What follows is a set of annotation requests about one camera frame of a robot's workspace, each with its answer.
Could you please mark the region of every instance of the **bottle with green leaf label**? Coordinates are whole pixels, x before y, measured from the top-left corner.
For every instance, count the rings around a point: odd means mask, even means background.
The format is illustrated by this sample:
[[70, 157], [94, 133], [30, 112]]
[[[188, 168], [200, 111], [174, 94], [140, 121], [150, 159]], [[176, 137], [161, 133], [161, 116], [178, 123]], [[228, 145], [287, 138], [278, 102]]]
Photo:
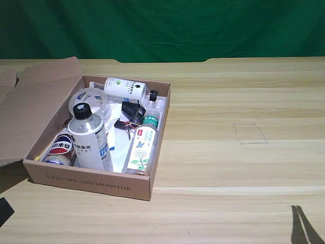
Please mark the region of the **bottle with green leaf label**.
[[122, 173], [149, 175], [157, 140], [160, 113], [156, 110], [157, 94], [150, 96], [142, 125], [134, 133]]

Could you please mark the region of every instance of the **drawn rectangle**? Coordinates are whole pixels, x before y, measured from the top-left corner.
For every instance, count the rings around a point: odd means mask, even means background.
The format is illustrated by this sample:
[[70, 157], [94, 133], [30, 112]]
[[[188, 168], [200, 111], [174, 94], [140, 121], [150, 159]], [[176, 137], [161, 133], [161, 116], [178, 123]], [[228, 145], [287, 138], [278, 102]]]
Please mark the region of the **drawn rectangle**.
[[255, 123], [233, 124], [236, 137], [241, 145], [268, 144], [263, 132]]

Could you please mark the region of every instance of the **white bottle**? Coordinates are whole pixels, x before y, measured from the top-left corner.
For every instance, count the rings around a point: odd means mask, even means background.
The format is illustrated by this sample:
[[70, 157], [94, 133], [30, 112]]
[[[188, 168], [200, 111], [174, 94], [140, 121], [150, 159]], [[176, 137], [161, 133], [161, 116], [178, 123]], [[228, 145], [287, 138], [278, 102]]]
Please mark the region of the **white bottle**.
[[113, 77], [107, 78], [104, 87], [104, 93], [111, 99], [120, 97], [123, 102], [138, 104], [148, 100], [151, 92], [145, 83]]
[[82, 168], [113, 171], [102, 118], [91, 113], [89, 104], [73, 107], [74, 118], [68, 124], [79, 165]]

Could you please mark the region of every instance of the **green label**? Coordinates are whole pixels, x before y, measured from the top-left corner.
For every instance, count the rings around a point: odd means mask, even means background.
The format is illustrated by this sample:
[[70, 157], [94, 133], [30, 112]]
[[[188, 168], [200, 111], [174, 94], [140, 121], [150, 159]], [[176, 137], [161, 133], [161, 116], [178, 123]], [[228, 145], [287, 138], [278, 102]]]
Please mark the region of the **green label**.
[[147, 115], [144, 117], [143, 124], [152, 124], [158, 127], [158, 119], [155, 116]]

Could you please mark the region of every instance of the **pepsi can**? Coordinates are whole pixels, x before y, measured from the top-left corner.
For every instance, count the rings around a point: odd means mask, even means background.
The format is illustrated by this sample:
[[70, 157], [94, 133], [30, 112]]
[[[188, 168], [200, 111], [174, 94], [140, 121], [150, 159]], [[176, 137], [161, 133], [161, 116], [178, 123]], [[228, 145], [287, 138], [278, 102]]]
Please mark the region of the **pepsi can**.
[[64, 122], [44, 162], [72, 166], [76, 152], [68, 132], [68, 123], [70, 120], [67, 119]]

